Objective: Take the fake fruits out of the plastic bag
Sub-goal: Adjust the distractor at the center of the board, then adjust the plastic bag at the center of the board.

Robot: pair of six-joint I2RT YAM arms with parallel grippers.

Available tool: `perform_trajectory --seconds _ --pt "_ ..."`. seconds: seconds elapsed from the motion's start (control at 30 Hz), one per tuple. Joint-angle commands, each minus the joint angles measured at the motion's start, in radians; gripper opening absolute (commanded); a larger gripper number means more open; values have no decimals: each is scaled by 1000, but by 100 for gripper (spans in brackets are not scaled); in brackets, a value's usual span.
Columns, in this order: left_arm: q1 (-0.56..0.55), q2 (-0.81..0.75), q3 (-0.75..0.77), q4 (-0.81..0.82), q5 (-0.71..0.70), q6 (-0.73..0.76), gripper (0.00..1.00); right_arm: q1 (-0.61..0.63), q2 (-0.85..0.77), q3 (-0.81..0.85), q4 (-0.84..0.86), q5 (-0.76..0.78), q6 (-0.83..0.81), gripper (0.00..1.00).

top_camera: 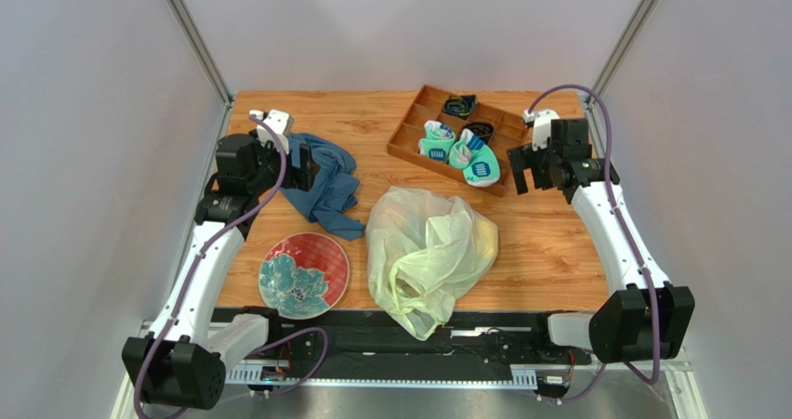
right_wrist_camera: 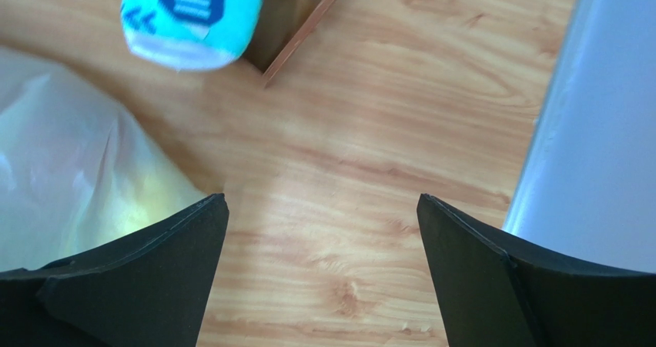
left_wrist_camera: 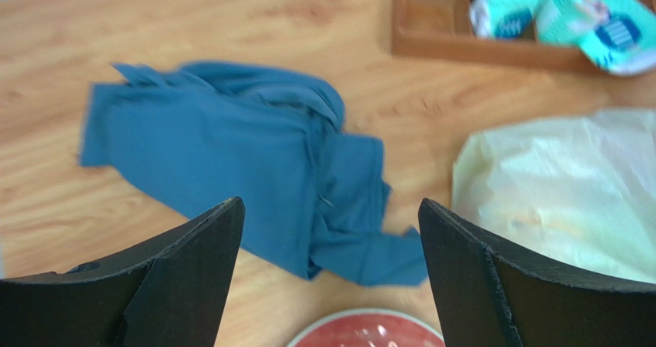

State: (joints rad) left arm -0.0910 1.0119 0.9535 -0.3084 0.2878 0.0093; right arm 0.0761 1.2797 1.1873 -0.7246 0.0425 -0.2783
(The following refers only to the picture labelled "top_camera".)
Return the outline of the pale yellow plastic bag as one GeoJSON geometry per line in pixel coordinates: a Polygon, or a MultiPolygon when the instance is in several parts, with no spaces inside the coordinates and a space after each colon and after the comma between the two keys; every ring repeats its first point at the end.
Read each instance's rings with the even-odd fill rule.
{"type": "Polygon", "coordinates": [[[419,341],[451,319],[499,251],[496,223],[460,197],[402,187],[374,205],[365,240],[370,295],[419,341]]]}

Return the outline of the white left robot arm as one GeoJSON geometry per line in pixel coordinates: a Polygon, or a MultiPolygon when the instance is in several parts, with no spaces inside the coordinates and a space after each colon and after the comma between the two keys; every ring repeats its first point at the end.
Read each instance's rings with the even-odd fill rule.
{"type": "Polygon", "coordinates": [[[228,371],[265,345],[272,308],[243,312],[209,332],[220,289],[263,206],[280,188],[311,190],[321,168],[306,140],[290,135],[279,144],[256,132],[223,137],[215,161],[196,207],[191,257],[149,331],[128,338],[122,350],[139,416],[147,404],[178,413],[212,409],[228,371]]]}

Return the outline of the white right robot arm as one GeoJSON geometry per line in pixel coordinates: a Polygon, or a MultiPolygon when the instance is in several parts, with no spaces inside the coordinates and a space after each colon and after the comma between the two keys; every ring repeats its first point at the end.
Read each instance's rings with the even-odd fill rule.
{"type": "Polygon", "coordinates": [[[603,363],[671,360],[679,355],[695,301],[653,260],[627,209],[610,157],[596,158],[585,119],[530,112],[530,143],[508,150],[518,193],[530,174],[538,190],[558,190],[583,221],[609,288],[594,313],[557,311],[541,324],[549,343],[593,352],[603,363]]]}

